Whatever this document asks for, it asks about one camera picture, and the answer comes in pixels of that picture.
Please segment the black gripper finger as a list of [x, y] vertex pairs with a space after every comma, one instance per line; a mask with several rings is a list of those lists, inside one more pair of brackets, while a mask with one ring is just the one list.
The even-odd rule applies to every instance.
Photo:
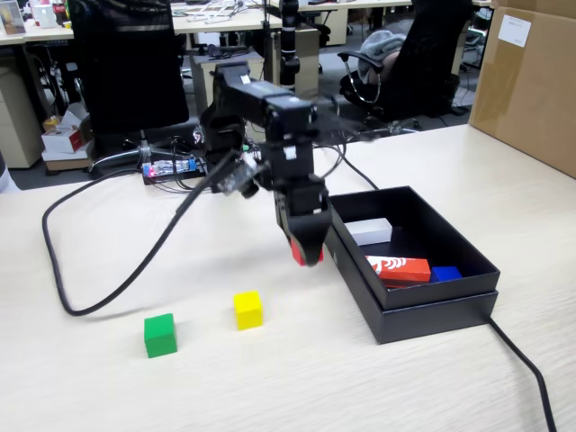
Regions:
[[323, 245], [332, 221], [331, 211], [290, 216], [292, 257], [300, 266], [315, 266], [323, 260]]
[[285, 196], [274, 197], [274, 210], [277, 225], [282, 230], [288, 244], [291, 244], [292, 234], [288, 221], [290, 216], [290, 209]]

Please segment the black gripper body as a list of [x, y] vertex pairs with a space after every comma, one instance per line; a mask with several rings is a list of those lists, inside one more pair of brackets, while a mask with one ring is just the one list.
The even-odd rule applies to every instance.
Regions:
[[276, 182], [273, 192], [274, 198], [275, 196], [286, 197], [290, 216], [331, 211], [325, 180], [319, 176], [305, 176]]

